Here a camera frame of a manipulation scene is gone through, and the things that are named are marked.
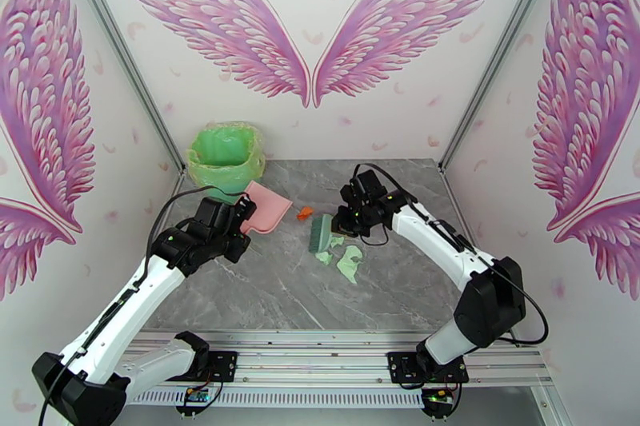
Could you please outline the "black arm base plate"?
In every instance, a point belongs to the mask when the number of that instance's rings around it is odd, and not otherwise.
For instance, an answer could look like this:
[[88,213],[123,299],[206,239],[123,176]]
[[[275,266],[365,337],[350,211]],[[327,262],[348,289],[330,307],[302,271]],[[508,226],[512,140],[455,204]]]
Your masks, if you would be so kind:
[[232,383],[238,362],[235,351],[209,351],[205,365],[198,373],[196,381]]
[[438,364],[425,352],[388,352],[391,382],[394,384],[466,384],[470,381],[464,356]]

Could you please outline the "small controller board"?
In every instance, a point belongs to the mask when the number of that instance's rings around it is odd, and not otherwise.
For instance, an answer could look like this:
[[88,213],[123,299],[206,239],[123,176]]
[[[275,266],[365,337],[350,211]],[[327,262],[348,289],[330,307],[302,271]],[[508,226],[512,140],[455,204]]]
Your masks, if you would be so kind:
[[188,388],[183,396],[182,403],[175,407],[178,414],[193,418],[213,405],[221,396],[223,384],[215,390],[208,387]]
[[462,398],[463,384],[454,388],[423,388],[422,412],[432,419],[444,420],[457,411]]

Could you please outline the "aluminium mounting rail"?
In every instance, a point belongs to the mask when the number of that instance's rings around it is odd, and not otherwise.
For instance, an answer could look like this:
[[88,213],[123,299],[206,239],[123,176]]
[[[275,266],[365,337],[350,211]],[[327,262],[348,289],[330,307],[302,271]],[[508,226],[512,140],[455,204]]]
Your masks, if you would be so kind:
[[[238,354],[238,387],[386,388],[386,355],[412,352],[424,332],[389,330],[199,331],[214,351]],[[538,348],[499,342],[465,358],[473,388],[551,386]]]

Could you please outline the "teal hand brush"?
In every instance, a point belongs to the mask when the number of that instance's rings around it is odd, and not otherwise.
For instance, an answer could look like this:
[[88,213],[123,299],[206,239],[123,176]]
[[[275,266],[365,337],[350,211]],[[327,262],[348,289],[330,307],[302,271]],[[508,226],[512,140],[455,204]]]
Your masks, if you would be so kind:
[[330,247],[332,219],[329,214],[314,217],[310,227],[308,250],[310,253],[324,253]]

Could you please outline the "pink plastic dustpan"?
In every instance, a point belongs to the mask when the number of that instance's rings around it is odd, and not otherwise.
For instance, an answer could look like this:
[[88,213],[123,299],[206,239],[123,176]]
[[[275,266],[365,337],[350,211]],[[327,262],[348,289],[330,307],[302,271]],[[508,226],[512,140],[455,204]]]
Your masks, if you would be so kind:
[[246,187],[246,192],[252,202],[256,204],[256,210],[252,216],[242,224],[240,230],[243,233],[272,233],[284,218],[293,202],[256,181],[252,181]]

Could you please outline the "aluminium frame post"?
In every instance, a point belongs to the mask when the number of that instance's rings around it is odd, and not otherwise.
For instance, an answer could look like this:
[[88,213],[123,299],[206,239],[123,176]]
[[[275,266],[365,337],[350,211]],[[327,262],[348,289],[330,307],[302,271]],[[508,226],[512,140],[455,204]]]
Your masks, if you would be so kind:
[[88,0],[88,3],[94,12],[98,24],[106,35],[111,48],[114,50],[118,63],[122,67],[131,88],[169,154],[170,160],[178,172],[184,174],[186,171],[186,163],[184,162],[183,156],[180,154],[177,144],[170,135],[170,131],[155,104],[153,95],[138,68],[133,54],[130,51],[130,47],[127,44],[126,37],[118,26],[107,0]]
[[438,162],[438,170],[444,175],[450,164],[453,162],[460,145],[463,143],[466,135],[469,133],[478,111],[482,107],[482,103],[486,95],[490,92],[497,76],[500,74],[506,59],[510,52],[514,49],[516,38],[525,20],[530,14],[536,0],[517,0],[514,4],[505,27],[494,46],[482,76],[472,93],[469,103],[457,124],[450,143],[446,147],[442,158]]

